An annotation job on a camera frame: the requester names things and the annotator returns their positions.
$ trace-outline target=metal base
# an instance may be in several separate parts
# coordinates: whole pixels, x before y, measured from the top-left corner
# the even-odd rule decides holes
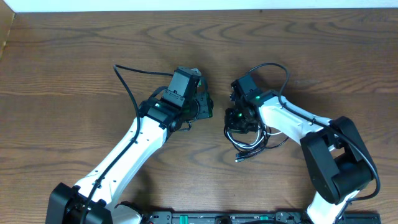
[[[278,220],[287,224],[311,223],[302,212],[269,213],[172,213],[152,212],[143,219],[145,224],[242,224],[258,220]],[[347,213],[338,224],[381,224],[379,214]]]

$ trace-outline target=white wall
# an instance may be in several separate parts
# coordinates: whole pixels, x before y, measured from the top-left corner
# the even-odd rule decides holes
[[[4,0],[14,12],[398,7],[398,0]]]

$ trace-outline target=wooden table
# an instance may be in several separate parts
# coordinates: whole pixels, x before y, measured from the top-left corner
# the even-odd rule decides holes
[[[223,136],[230,83],[263,62],[292,72],[292,103],[355,122],[382,189],[349,209],[397,223],[397,59],[397,9],[18,14],[0,62],[0,223],[43,223],[54,187],[72,186],[124,136],[135,114],[114,63],[199,68],[215,102],[214,117],[173,134],[121,200],[176,211],[306,208],[315,190],[299,145],[237,164]],[[170,82],[123,76],[138,102]],[[285,77],[264,68],[254,78],[279,89]]]

